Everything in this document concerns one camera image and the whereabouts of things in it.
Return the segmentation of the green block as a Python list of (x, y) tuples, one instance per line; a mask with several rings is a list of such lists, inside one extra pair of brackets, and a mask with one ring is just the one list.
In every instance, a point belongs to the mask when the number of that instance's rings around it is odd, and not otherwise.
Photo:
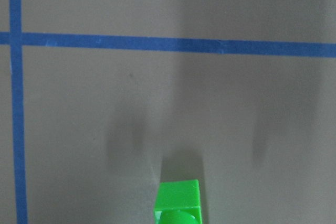
[(155, 223), (202, 223), (197, 179), (161, 182), (153, 208)]

